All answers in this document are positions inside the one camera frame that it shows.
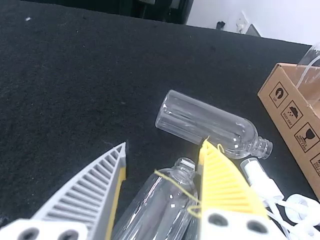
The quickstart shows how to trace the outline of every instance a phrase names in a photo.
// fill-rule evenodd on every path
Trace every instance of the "wall socket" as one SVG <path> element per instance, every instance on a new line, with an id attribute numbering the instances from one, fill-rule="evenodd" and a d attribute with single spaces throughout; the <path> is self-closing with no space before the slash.
<path id="1" fill-rule="evenodd" d="M 243 11 L 240 12 L 235 24 L 238 33 L 245 34 L 247 32 L 250 24 Z"/>

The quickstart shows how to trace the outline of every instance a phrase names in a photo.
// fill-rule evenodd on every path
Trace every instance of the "fragile symbol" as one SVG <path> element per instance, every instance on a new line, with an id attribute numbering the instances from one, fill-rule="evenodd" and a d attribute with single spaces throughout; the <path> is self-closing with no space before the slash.
<path id="1" fill-rule="evenodd" d="M 304 137 L 303 139 L 304 139 L 304 140 L 306 140 L 306 139 L 311 140 L 311 139 L 314 139 L 315 136 L 316 136 L 316 135 L 314 134 L 314 132 L 309 128 L 309 129 L 306 131 L 305 137 Z"/>
<path id="2" fill-rule="evenodd" d="M 284 96 L 284 90 L 279 87 L 276 91 L 275 91 L 275 95 L 277 99 L 280 99 Z"/>
<path id="3" fill-rule="evenodd" d="M 320 142 L 320 138 L 308 122 L 294 135 L 294 137 L 305 153 Z"/>
<path id="4" fill-rule="evenodd" d="M 297 109 L 294 107 L 294 106 L 291 106 L 289 107 L 290 108 L 290 111 L 288 111 L 288 114 L 292 117 L 292 116 L 295 116 L 295 118 L 297 119 L 298 118 L 298 111 Z"/>

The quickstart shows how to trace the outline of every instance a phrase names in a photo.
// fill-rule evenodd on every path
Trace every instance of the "plastic bottle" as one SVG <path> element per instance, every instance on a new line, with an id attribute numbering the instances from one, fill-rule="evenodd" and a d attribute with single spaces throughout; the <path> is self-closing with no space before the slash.
<path id="1" fill-rule="evenodd" d="M 179 158 L 172 168 L 159 170 L 198 197 L 193 183 L 195 163 Z M 152 174 L 112 231 L 113 240 L 181 240 L 192 216 L 187 208 L 195 201 L 167 179 Z"/>
<path id="2" fill-rule="evenodd" d="M 197 145 L 208 138 L 215 146 L 221 144 L 232 159 L 250 154 L 266 159 L 273 148 L 249 120 L 174 90 L 167 93 L 155 126 Z"/>

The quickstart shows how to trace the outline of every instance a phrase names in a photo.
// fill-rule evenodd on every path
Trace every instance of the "black carpet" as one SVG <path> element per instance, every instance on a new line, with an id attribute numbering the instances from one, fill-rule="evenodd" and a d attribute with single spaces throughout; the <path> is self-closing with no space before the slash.
<path id="1" fill-rule="evenodd" d="M 196 145 L 155 127 L 170 89 L 252 121 L 284 195 L 316 198 L 257 97 L 275 63 L 308 46 L 15 0 L 0 2 L 0 23 L 0 218 L 30 218 L 123 141 L 118 216 L 154 169 L 196 160 Z"/>

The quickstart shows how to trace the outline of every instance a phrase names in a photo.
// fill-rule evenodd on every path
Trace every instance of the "white cable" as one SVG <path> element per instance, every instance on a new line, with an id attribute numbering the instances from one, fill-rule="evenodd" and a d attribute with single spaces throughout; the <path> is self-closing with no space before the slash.
<path id="1" fill-rule="evenodd" d="M 287 202 L 283 200 L 275 200 L 275 203 L 285 208 L 290 208 L 302 214 L 308 213 L 308 207 L 298 203 Z"/>
<path id="2" fill-rule="evenodd" d="M 268 200 L 267 203 L 268 203 L 268 205 L 269 205 L 272 213 L 273 213 L 278 219 L 280 219 L 280 220 L 283 221 L 283 218 L 282 218 L 282 216 L 281 216 L 281 214 L 280 214 L 280 212 L 279 212 L 279 209 L 278 209 L 277 205 L 275 204 L 275 202 L 274 202 L 274 201 L 271 201 L 271 200 Z M 291 237 L 290 237 L 290 234 L 289 234 L 289 232 L 288 232 L 288 229 L 286 229 L 286 228 L 285 228 L 284 226 L 282 226 L 282 225 L 281 225 L 281 228 L 282 228 L 282 230 L 283 230 L 284 235 L 286 236 L 286 238 L 287 238 L 288 240 L 291 240 Z"/>
<path id="3" fill-rule="evenodd" d="M 278 219 L 272 212 L 267 210 L 266 213 L 270 218 L 273 218 L 274 220 L 276 220 L 282 227 L 289 230 L 290 233 L 293 233 L 294 235 L 296 235 L 300 240 L 312 240 L 312 238 L 308 234 L 305 234 L 305 233 L 302 234 L 300 231 L 297 231 L 293 226 L 291 226 L 286 221 Z"/>
<path id="4" fill-rule="evenodd" d="M 315 59 L 313 59 L 305 68 L 305 70 L 303 71 L 303 73 L 301 74 L 300 80 L 298 81 L 298 83 L 296 84 L 296 88 L 300 87 L 300 84 L 302 83 L 302 81 L 304 80 L 305 76 L 307 75 L 308 70 L 311 68 L 311 66 L 316 62 L 320 60 L 320 56 L 317 56 Z"/>

